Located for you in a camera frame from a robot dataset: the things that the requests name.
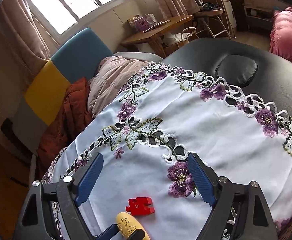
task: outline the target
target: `orange blanket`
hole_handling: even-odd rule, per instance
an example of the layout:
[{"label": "orange blanket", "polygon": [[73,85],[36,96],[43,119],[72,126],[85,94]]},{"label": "orange blanket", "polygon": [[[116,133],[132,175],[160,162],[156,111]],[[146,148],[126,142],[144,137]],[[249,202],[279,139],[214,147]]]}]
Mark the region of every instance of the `orange blanket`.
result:
[{"label": "orange blanket", "polygon": [[47,171],[60,149],[70,145],[92,122],[92,117],[87,111],[88,95],[89,85],[85,78],[79,79],[67,88],[56,119],[40,140],[37,150],[40,177]]}]

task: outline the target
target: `metal screw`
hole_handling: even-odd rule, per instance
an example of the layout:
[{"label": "metal screw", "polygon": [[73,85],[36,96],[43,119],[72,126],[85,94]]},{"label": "metal screw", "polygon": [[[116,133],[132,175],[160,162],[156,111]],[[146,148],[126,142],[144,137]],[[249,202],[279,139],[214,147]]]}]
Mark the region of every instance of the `metal screw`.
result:
[{"label": "metal screw", "polygon": [[40,181],[39,181],[39,180],[35,180],[35,181],[32,183],[32,185],[33,185],[34,187],[37,187],[37,186],[40,185]]},{"label": "metal screw", "polygon": [[72,180],[73,180],[72,176],[66,176],[66,177],[64,177],[64,179],[63,179],[64,182],[70,182],[70,181],[72,181]]},{"label": "metal screw", "polygon": [[228,179],[227,179],[226,177],[224,177],[224,176],[220,176],[220,177],[218,177],[218,180],[219,180],[221,183],[226,183]]},{"label": "metal screw", "polygon": [[252,182],[251,182],[251,186],[253,186],[253,187],[258,187],[259,184],[258,184],[256,181],[252,181]]}]

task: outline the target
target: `wooden stool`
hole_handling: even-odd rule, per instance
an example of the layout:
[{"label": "wooden stool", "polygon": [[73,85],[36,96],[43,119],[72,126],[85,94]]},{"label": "wooden stool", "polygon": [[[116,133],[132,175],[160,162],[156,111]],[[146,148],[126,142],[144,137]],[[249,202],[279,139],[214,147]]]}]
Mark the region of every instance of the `wooden stool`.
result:
[{"label": "wooden stool", "polygon": [[[228,38],[231,40],[231,37],[230,37],[227,29],[225,28],[225,25],[223,24],[222,20],[219,17],[220,14],[223,14],[223,9],[222,8],[219,9],[219,10],[214,10],[214,11],[200,11],[200,12],[194,13],[194,19],[195,20],[200,19],[201,22],[204,24],[204,26],[206,27],[206,29],[208,30],[208,32],[211,34],[211,36],[213,38],[216,38],[216,36],[222,34],[223,32],[226,32],[227,35],[228,35]],[[209,18],[212,18],[212,19],[214,19],[216,21],[219,21],[222,24],[224,30],[222,30],[221,32],[219,32],[217,34],[214,34],[212,32],[212,30],[209,28]]]}]

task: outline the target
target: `purple embroidered flower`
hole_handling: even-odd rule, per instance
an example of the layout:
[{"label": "purple embroidered flower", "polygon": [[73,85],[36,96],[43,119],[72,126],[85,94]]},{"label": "purple embroidered flower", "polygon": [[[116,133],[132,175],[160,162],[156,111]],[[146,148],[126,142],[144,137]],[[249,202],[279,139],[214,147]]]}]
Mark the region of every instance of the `purple embroidered flower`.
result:
[{"label": "purple embroidered flower", "polygon": [[289,219],[284,219],[282,221],[278,220],[274,221],[277,234],[288,224],[289,221],[290,221]]},{"label": "purple embroidered flower", "polygon": [[76,165],[75,165],[75,172],[81,167],[81,166],[85,166],[87,164],[88,160],[77,160]]},{"label": "purple embroidered flower", "polygon": [[276,122],[275,114],[271,110],[267,108],[260,109],[255,118],[263,126],[263,132],[266,136],[273,137],[277,135],[278,123]]},{"label": "purple embroidered flower", "polygon": [[122,104],[119,114],[117,117],[119,120],[124,120],[130,117],[136,111],[136,106],[131,105],[128,102]]},{"label": "purple embroidered flower", "polygon": [[122,129],[122,133],[123,134],[129,134],[130,133],[130,128],[128,126],[125,126],[123,129]]},{"label": "purple embroidered flower", "polygon": [[288,129],[286,127],[284,127],[281,130],[281,134],[284,135],[284,137],[287,137],[287,136],[289,136],[290,132],[288,131]]},{"label": "purple embroidered flower", "polygon": [[183,74],[184,71],[185,71],[185,69],[184,68],[181,68],[181,67],[179,67],[179,68],[176,69],[176,73],[177,74]]},{"label": "purple embroidered flower", "polygon": [[204,100],[210,100],[212,97],[217,100],[224,99],[226,95],[225,87],[222,84],[214,85],[210,88],[204,88],[200,92],[200,97]]},{"label": "purple embroidered flower", "polygon": [[198,89],[200,89],[200,88],[203,87],[203,85],[201,83],[199,83],[199,82],[196,82],[195,87],[197,87]]},{"label": "purple embroidered flower", "polygon": [[237,107],[238,110],[243,110],[243,111],[246,110],[247,104],[244,101],[242,101],[241,103],[239,101],[236,101],[236,103],[237,104],[235,106]]},{"label": "purple embroidered flower", "polygon": [[168,194],[175,198],[187,197],[194,190],[194,180],[189,173],[187,162],[176,162],[168,168],[167,177],[173,181]]},{"label": "purple embroidered flower", "polygon": [[121,155],[124,153],[124,151],[122,150],[122,147],[118,148],[116,150],[116,152],[114,153],[114,155],[116,156],[116,159],[120,158],[121,159]]},{"label": "purple embroidered flower", "polygon": [[131,101],[132,101],[132,97],[131,97],[131,96],[127,96],[127,97],[126,97],[126,101],[129,102],[129,103],[131,103]]},{"label": "purple embroidered flower", "polygon": [[165,77],[167,77],[166,71],[162,70],[161,72],[156,72],[152,74],[148,80],[150,81],[161,80],[164,79]]}]

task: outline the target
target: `wooden table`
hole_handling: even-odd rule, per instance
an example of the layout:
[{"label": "wooden table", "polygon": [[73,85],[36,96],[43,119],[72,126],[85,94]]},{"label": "wooden table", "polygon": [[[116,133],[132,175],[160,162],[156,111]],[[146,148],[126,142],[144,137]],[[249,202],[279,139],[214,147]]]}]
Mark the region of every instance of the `wooden table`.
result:
[{"label": "wooden table", "polygon": [[170,30],[177,28],[183,25],[186,22],[189,22],[193,19],[192,15],[183,15],[183,16],[175,16],[169,18],[170,20],[168,23],[160,25],[159,27],[148,31],[146,33],[139,32],[136,33],[127,39],[125,39],[121,44],[124,47],[129,47],[133,44],[140,44],[140,43],[148,43],[153,51],[160,57],[165,58],[166,54],[164,52],[163,46],[160,41],[157,39],[158,37],[164,35],[165,33],[169,32]]}]

